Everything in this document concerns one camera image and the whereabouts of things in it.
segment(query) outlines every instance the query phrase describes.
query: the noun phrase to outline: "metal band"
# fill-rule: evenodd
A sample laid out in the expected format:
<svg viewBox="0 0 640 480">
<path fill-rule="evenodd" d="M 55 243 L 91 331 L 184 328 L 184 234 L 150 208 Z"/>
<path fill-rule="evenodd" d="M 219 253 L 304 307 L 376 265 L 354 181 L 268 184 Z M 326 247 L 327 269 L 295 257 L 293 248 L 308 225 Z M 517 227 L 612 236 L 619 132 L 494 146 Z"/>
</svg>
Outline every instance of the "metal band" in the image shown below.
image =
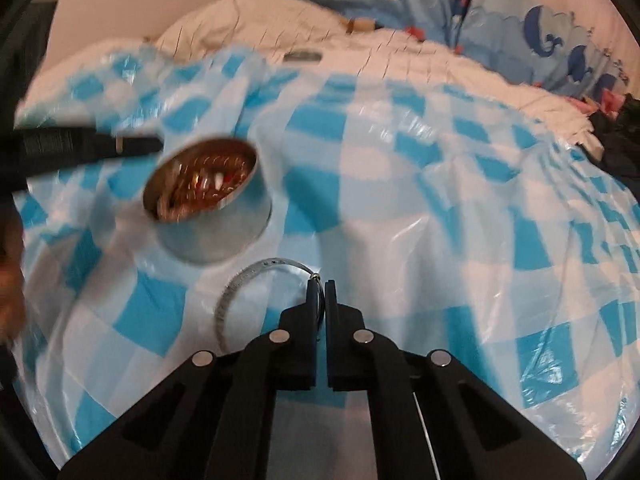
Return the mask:
<svg viewBox="0 0 640 480">
<path fill-rule="evenodd" d="M 218 349 L 220 350 L 221 354 L 229 353 L 229 348 L 225 338 L 226 313 L 231 307 L 231 303 L 238 293 L 238 290 L 240 290 L 243 285 L 251 281 L 258 274 L 277 266 L 290 266 L 304 270 L 305 272 L 309 273 L 310 280 L 316 280 L 316 282 L 318 282 L 318 290 L 320 291 L 318 329 L 320 329 L 322 319 L 324 318 L 324 293 L 322 292 L 322 282 L 320 279 L 320 274 L 318 274 L 317 272 L 313 272 L 306 265 L 303 265 L 295 260 L 289 260 L 288 258 L 267 258 L 266 260 L 255 262 L 254 264 L 251 264 L 250 266 L 238 272 L 227 284 L 225 290 L 220 296 L 220 299 L 218 300 L 218 303 L 216 304 L 216 308 L 214 311 L 214 332 L 216 334 L 216 339 L 218 340 Z"/>
</svg>

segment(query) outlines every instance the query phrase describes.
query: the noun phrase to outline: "open can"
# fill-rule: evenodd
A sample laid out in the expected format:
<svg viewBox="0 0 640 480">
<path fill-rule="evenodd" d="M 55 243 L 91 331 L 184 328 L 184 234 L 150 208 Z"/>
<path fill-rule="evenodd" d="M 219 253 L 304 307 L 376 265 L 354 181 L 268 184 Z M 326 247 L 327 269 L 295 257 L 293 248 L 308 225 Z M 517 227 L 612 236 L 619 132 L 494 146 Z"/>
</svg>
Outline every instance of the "open can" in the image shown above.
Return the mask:
<svg viewBox="0 0 640 480">
<path fill-rule="evenodd" d="M 177 221 L 158 216 L 158 201 L 172 175 L 201 155 L 241 155 L 251 170 L 244 182 L 213 208 L 194 212 Z M 255 148 L 229 137 L 198 142 L 157 168 L 142 196 L 145 210 L 154 220 L 162 244 L 181 260 L 208 264 L 240 253 L 264 231 L 271 216 L 271 198 Z"/>
</svg>

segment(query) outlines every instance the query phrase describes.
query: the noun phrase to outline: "metal bolt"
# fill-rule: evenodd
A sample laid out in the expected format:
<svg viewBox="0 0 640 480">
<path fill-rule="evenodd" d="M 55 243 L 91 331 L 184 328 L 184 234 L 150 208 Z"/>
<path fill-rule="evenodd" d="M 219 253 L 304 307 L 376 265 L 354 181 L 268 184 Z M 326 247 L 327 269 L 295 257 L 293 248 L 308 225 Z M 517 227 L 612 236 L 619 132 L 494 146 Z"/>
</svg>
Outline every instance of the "metal bolt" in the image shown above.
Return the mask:
<svg viewBox="0 0 640 480">
<path fill-rule="evenodd" d="M 436 350 L 431 354 L 431 362 L 436 366 L 445 367 L 451 362 L 451 354 L 444 350 Z"/>
<path fill-rule="evenodd" d="M 356 330 L 353 333 L 353 338 L 358 342 L 358 343 L 371 343 L 373 341 L 373 332 L 371 330 Z"/>
<path fill-rule="evenodd" d="M 213 354 L 202 350 L 191 358 L 191 362 L 197 367 L 208 366 L 213 362 Z"/>
<path fill-rule="evenodd" d="M 269 339 L 271 339 L 271 342 L 276 344 L 286 343 L 289 340 L 289 337 L 289 332 L 282 329 L 274 330 L 269 334 Z"/>
</svg>

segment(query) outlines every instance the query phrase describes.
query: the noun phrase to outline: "bedsheet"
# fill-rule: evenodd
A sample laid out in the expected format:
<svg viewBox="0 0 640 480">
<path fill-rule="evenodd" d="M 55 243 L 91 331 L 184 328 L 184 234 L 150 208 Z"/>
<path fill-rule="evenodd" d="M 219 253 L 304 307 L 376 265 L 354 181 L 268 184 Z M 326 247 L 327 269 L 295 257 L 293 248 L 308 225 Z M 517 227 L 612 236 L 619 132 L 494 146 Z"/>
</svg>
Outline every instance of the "bedsheet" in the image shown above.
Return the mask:
<svg viewBox="0 0 640 480">
<path fill-rule="evenodd" d="M 311 0 L 419 30 L 512 83 L 560 95 L 636 93 L 640 46 L 610 0 Z"/>
<path fill-rule="evenodd" d="M 21 389 L 62 464 L 173 368 L 216 350 L 213 307 L 248 264 L 303 262 L 400 348 L 449 349 L 578 460 L 590 479 L 635 424 L 640 206 L 540 121 L 452 85 L 275 68 L 244 48 L 176 66 L 115 53 L 23 124 L 159 131 L 163 156 L 231 132 L 273 197 L 262 237 L 221 264 L 158 244 L 140 191 L 152 158 L 30 182 L 30 324 Z M 232 350 L 274 327 L 306 278 L 271 273 L 226 318 Z M 319 385 L 276 402 L 269 478 L 373 478 L 363 394 Z"/>
<path fill-rule="evenodd" d="M 156 41 L 177 62 L 190 62 L 230 44 L 244 44 L 269 62 L 306 48 L 322 53 L 306 70 L 407 80 L 417 86 L 457 84 L 544 121 L 559 139 L 581 144 L 600 160 L 603 147 L 591 123 L 564 99 L 500 75 L 433 41 L 401 30 L 347 34 L 340 16 L 305 0 L 219 0 L 184 16 Z"/>
</svg>

